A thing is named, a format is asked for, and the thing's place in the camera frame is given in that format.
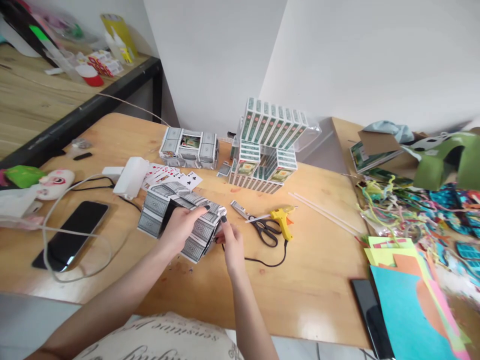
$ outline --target tile floor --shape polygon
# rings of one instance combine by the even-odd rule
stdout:
[[[22,360],[30,355],[79,305],[39,297],[0,293],[0,359]],[[234,330],[228,336],[236,341]],[[280,360],[365,360],[356,347],[273,336]]]

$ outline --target black phone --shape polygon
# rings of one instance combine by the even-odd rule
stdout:
[[[102,222],[109,206],[99,202],[82,202],[62,225],[61,229],[77,233],[93,234]],[[48,242],[47,258],[53,271],[67,270],[89,236],[57,232]],[[31,264],[34,268],[47,269],[44,263],[44,250]]]

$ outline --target black scissors handle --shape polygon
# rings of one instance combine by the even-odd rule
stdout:
[[[255,220],[252,221],[251,224],[255,227],[256,231],[258,232],[258,236],[260,236],[261,241],[270,248],[275,248],[279,244],[279,240],[274,234],[280,235],[282,233],[281,230],[277,230],[274,227],[268,225],[269,223],[275,224],[277,227],[280,227],[279,223],[275,220]],[[268,243],[264,238],[263,234],[266,234],[270,239],[273,240],[272,243]]]

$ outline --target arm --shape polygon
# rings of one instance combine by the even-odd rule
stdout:
[[[178,207],[160,240],[135,266],[65,321],[26,360],[69,360],[91,344],[123,326],[159,279],[173,257],[182,251],[194,222],[207,210]]]
[[[217,243],[225,244],[225,261],[233,288],[236,342],[245,360],[278,360],[272,337],[255,299],[245,268],[242,234],[222,216]]]

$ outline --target white wall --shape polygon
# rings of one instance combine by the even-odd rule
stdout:
[[[225,137],[258,96],[287,0],[144,0],[178,119]]]
[[[29,0],[31,4],[47,9],[58,9],[75,17],[94,35],[103,38],[105,26],[100,14],[121,16],[128,26],[130,36],[138,51],[159,57],[147,12],[140,0]]]
[[[260,98],[435,130],[480,113],[477,0],[288,0]]]

